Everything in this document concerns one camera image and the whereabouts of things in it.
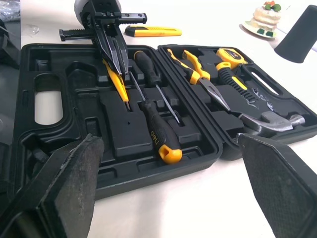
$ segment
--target hammer head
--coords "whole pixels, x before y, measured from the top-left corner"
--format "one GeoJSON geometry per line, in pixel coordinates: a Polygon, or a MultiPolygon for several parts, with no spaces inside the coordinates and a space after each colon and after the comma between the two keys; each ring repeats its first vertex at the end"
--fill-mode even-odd
{"type": "Polygon", "coordinates": [[[305,124],[305,119],[301,115],[293,115],[288,120],[272,111],[268,111],[262,113],[261,117],[263,121],[241,114],[239,119],[248,127],[246,131],[251,129],[251,134],[264,137],[270,137],[277,132],[292,130],[297,125],[305,124]]]}

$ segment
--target yellow tape measure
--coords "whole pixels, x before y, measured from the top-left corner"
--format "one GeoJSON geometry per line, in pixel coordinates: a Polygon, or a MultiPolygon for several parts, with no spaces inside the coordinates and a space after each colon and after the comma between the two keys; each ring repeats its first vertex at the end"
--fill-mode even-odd
{"type": "Polygon", "coordinates": [[[248,63],[244,60],[243,56],[234,49],[220,48],[217,51],[217,55],[222,59],[222,61],[229,62],[231,64],[231,69],[236,68],[240,63],[248,63]]]}

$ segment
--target black plastic case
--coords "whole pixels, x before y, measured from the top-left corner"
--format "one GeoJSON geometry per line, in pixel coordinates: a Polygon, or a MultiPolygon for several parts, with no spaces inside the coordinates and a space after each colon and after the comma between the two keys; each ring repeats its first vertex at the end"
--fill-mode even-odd
{"type": "MultiPolygon", "coordinates": [[[[89,45],[25,46],[12,153],[8,153],[8,148],[3,150],[5,156],[1,161],[6,167],[2,166],[1,171],[0,182],[5,189],[0,199],[5,203],[10,201],[54,150],[83,139],[88,133],[102,137],[105,142],[97,199],[206,169],[219,157],[227,160],[240,158],[234,139],[243,131],[241,123],[234,119],[235,116],[226,115],[212,104],[200,85],[190,85],[185,80],[182,70],[167,55],[167,48],[180,57],[184,49],[203,56],[199,49],[215,53],[219,47],[168,45],[160,46],[157,51],[147,46],[128,46],[129,70],[144,89],[146,97],[156,102],[159,113],[171,125],[180,142],[183,159],[174,165],[166,165],[155,152],[144,114],[138,106],[141,96],[131,80],[127,77],[125,81],[132,109],[129,112],[109,79],[97,49],[89,45]],[[162,90],[181,119],[181,125],[171,116],[158,90],[146,85],[143,73],[132,60],[139,50],[153,60],[162,78],[162,90]],[[35,93],[50,90],[61,91],[63,118],[53,125],[40,125],[34,121],[35,93]]],[[[315,136],[317,115],[240,53],[249,64],[236,73],[277,105],[282,115],[299,113],[306,119],[304,126],[272,138],[292,143],[315,136]],[[260,75],[279,95],[270,93],[251,71],[260,75]]],[[[226,93],[225,87],[219,89],[226,93]]]]}

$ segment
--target white plate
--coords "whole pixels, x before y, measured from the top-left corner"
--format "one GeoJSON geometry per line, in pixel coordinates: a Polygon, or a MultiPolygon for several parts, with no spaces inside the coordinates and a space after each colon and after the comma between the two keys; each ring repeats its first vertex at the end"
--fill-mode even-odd
{"type": "Polygon", "coordinates": [[[251,26],[250,24],[248,24],[250,21],[245,21],[242,23],[242,25],[244,26],[244,28],[246,28],[248,31],[251,31],[252,33],[258,35],[258,36],[262,36],[262,37],[265,37],[265,38],[271,38],[271,39],[274,39],[276,38],[276,32],[274,32],[273,36],[267,36],[265,33],[266,31],[264,32],[264,34],[259,34],[257,31],[259,30],[258,27],[254,27],[254,26],[251,26]]]}

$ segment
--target black mug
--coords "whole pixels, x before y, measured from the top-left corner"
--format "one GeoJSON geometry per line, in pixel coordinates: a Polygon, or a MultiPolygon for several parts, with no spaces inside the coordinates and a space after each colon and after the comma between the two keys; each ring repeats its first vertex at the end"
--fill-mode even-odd
{"type": "Polygon", "coordinates": [[[274,49],[281,57],[302,63],[317,41],[317,6],[309,5],[290,32],[274,49]]]}

